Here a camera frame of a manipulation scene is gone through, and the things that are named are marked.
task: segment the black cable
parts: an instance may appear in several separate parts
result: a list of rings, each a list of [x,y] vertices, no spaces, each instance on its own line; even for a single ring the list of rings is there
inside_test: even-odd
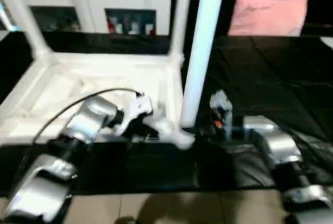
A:
[[[46,122],[46,124],[44,124],[42,126],[42,128],[38,131],[38,133],[34,136],[34,138],[32,139],[32,142],[31,142],[31,146],[27,148],[27,150],[25,151],[24,155],[23,155],[23,158],[20,162],[20,165],[17,169],[17,172],[15,173],[14,175],[14,179],[13,179],[13,183],[16,184],[18,178],[20,178],[22,176],[22,172],[25,170],[25,167],[27,165],[27,162],[29,160],[29,157],[31,155],[31,152],[33,150],[33,147],[35,146],[36,142],[37,142],[37,139],[41,136],[41,134],[44,132],[44,130],[50,125],[52,124],[60,115],[62,115],[65,111],[67,111],[68,109],[70,109],[71,107],[75,106],[76,104],[82,102],[82,101],[85,101],[91,97],[94,97],[96,95],[99,95],[99,94],[103,94],[103,93],[106,93],[106,92],[111,92],[111,91],[128,91],[128,92],[133,92],[135,93],[136,95],[141,95],[140,92],[136,91],[136,90],[132,90],[132,89],[127,89],[127,88],[113,88],[113,89],[106,89],[106,90],[101,90],[101,91],[98,91],[96,93],[93,93],[93,94],[90,94],[90,95],[87,95],[79,100],[76,100],[75,102],[71,103],[70,105],[68,105],[67,107],[63,108],[61,111],[59,111],[56,115],[54,115],[50,120],[48,120]]]

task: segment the black cloth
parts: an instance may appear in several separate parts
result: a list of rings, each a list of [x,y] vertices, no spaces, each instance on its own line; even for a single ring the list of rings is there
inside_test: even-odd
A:
[[[168,52],[167,38],[137,38],[102,34],[48,33],[56,51],[81,53]],[[21,33],[0,42],[29,55]],[[185,54],[185,84],[189,52]],[[17,66],[24,68],[24,62]],[[224,89],[235,115],[263,114],[288,128],[316,138],[298,142],[315,180],[332,185],[333,51],[318,38],[219,38],[214,41],[203,88],[197,128],[210,123],[209,98]],[[27,146],[0,148],[0,195],[7,195]],[[45,151],[33,149],[33,160]],[[74,190],[77,194],[209,191],[273,188],[274,182],[251,143],[225,143],[220,135],[198,135],[195,145],[180,151],[171,144],[95,144]]]
[[[0,41],[0,103],[32,63],[31,49],[22,33],[9,34]]]

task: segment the white frame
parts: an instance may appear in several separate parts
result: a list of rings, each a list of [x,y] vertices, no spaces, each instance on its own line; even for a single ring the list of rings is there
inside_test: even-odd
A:
[[[65,67],[68,62],[74,62],[79,65],[85,64],[86,67],[96,63],[101,63],[103,66],[109,65],[110,67],[112,65],[123,64],[134,65],[135,68],[140,68],[141,65],[148,65],[152,68],[154,65],[159,65],[165,71],[166,77],[163,78],[168,80],[168,93],[166,95],[166,101],[168,102],[166,109],[167,116],[175,116],[175,118],[171,120],[175,120],[183,126],[193,126],[198,112],[221,1],[222,0],[200,0],[189,72],[186,80],[184,103],[182,103],[180,67],[183,61],[182,43],[184,43],[186,29],[186,21],[183,19],[186,17],[185,15],[187,15],[190,0],[177,0],[174,22],[175,28],[171,40],[171,49],[169,54],[164,58],[149,55],[55,53],[47,46],[31,11],[25,5],[24,1],[12,0],[17,13],[19,13],[27,28],[26,35],[32,47],[35,61],[33,66],[26,72],[17,86],[2,103],[3,114],[6,115],[6,113],[19,105],[17,100],[24,101],[24,95],[39,93],[40,90],[34,90],[34,87],[37,84],[43,84],[41,76],[54,64],[58,65],[63,63]],[[181,105],[182,116],[179,119],[179,108]]]
[[[110,8],[154,10],[156,34],[169,35],[171,0],[89,0],[89,3],[98,33],[109,33],[105,9]]]
[[[14,120],[15,112],[18,112],[20,107],[27,102],[30,102],[41,94],[47,85],[49,78],[53,75],[53,67],[62,67],[62,73],[66,73],[68,66],[84,66],[90,67],[117,67],[131,66],[134,69],[140,68],[142,65],[157,70],[161,73],[165,81],[165,92],[163,92],[166,105],[166,116],[169,120],[175,123],[179,122],[181,106],[182,106],[182,81],[180,67],[183,61],[183,47],[173,45],[170,53],[161,56],[151,55],[121,55],[121,54],[79,54],[79,53],[56,53],[53,52],[45,42],[37,23],[32,15],[31,10],[26,6],[24,0],[10,0],[9,9],[20,19],[25,25],[25,34],[32,47],[33,64],[26,71],[15,88],[7,96],[0,106],[0,121],[5,121],[7,118]],[[178,14],[186,13],[189,0],[182,0],[183,4],[178,4],[181,9],[176,10],[175,23],[180,25],[182,17]],[[182,39],[185,36],[185,26],[173,33],[173,37]],[[2,135],[0,139],[6,139],[6,142],[18,144],[19,136]],[[30,136],[35,135],[35,131],[31,131]]]

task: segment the white cylindrical pole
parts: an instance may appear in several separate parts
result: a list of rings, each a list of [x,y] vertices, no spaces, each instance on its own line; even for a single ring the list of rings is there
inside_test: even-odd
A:
[[[4,6],[0,3],[0,19],[2,20],[2,23],[4,24],[6,30],[8,31],[17,31],[17,27],[11,24],[6,12]]]
[[[17,10],[17,15],[20,17],[21,21],[25,26],[25,35],[29,41],[29,44],[37,57],[43,56],[47,58],[47,53],[49,53],[49,47],[43,38],[43,35],[37,25],[35,18],[32,15],[31,10],[26,6],[23,0],[10,0]]]
[[[177,0],[176,2],[170,48],[171,58],[179,58],[183,54],[189,2],[190,0]]]
[[[181,125],[184,127],[193,127],[196,122],[221,2],[222,0],[199,2],[181,113]]]

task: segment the white cabinet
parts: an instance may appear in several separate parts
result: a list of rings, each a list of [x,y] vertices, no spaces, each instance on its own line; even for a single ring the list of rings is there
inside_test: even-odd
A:
[[[171,0],[89,0],[96,31],[108,33],[110,24],[115,24],[110,18],[115,18],[121,31],[129,20],[137,24],[141,34],[149,34],[153,30],[157,35],[168,35],[170,26]]]
[[[108,33],[112,32],[114,27],[117,29],[113,30],[115,33],[169,34],[171,0],[25,0],[25,2],[32,8],[37,23],[43,31]],[[13,17],[19,27],[24,29],[20,16],[13,15]]]

